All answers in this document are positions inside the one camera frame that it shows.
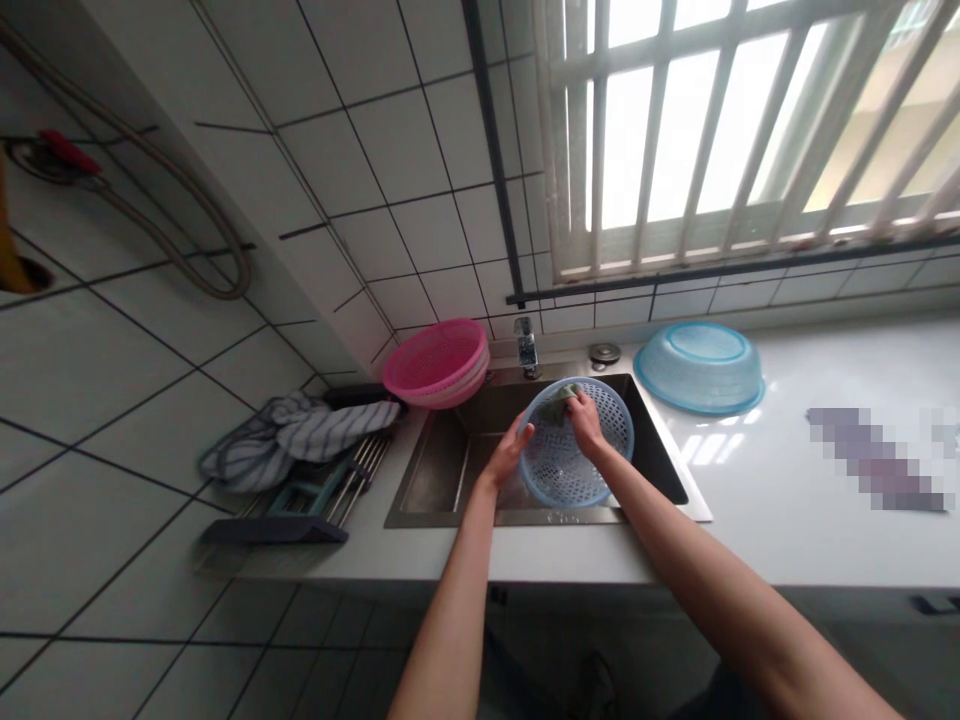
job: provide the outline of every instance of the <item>stacked pink colanders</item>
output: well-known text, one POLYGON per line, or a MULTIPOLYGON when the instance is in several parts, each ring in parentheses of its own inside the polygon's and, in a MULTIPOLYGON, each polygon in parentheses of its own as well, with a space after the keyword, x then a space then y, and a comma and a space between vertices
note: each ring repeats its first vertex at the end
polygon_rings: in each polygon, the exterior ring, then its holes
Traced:
POLYGON ((445 410, 480 389, 489 365, 483 326, 475 320, 447 320, 401 345, 387 363, 383 384, 410 405, 445 410))

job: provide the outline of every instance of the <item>white window grille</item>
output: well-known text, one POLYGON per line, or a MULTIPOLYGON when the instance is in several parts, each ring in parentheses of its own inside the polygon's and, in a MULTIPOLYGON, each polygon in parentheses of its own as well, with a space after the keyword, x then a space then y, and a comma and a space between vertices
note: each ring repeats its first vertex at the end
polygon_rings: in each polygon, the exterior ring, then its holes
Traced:
POLYGON ((534 0, 554 282, 960 226, 960 0, 534 0))

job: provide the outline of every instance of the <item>striped towel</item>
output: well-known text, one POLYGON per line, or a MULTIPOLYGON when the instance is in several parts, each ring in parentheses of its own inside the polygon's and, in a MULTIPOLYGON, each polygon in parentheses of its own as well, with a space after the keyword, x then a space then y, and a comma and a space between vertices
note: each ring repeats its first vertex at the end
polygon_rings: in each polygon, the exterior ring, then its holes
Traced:
POLYGON ((261 492, 283 482, 297 460, 324 463, 367 433, 393 424, 395 402, 331 410, 301 390, 273 398, 200 458, 200 473, 229 492, 261 492))

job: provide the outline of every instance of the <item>stainless steel sink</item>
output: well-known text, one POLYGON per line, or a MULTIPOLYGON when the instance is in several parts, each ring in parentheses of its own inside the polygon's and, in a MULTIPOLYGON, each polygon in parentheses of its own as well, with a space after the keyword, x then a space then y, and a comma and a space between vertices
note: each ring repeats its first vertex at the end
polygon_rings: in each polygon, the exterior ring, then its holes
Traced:
MULTIPOLYGON (((385 527, 452 527, 470 491, 514 418, 550 383, 573 376, 596 377, 623 398, 636 435, 633 466, 684 513, 712 520, 693 477, 680 460, 656 407, 621 360, 594 371, 589 362, 543 365, 542 376, 526 380, 519 368, 497 370, 494 379, 463 405, 430 413, 387 516, 385 527)), ((611 497, 602 505, 557 510, 540 503, 514 473, 500 493, 497 525, 563 525, 626 522, 611 497)))

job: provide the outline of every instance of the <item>person's hand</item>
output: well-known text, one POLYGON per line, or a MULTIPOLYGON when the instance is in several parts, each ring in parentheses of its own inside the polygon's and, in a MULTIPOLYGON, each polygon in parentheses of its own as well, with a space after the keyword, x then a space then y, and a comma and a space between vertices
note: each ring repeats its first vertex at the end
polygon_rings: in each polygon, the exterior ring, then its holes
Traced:
POLYGON ((583 390, 575 398, 567 398, 567 417, 573 425, 573 435, 577 439, 580 452, 591 461, 597 453, 608 446, 603 430, 600 429, 600 416, 597 404, 583 390))
POLYGON ((523 428, 523 432, 517 434, 522 416, 523 413, 517 415, 510 429, 507 430, 500 439, 500 444, 497 445, 497 449, 493 451, 493 455, 490 456, 490 460, 487 462, 487 467, 484 468, 480 475, 480 480, 477 481, 478 484, 485 482, 499 492, 500 488, 502 488, 507 481, 507 478, 510 477, 513 469, 520 461, 520 452, 527 446, 527 443, 530 442, 530 438, 533 437, 534 432, 533 425, 527 423, 526 427, 523 428))

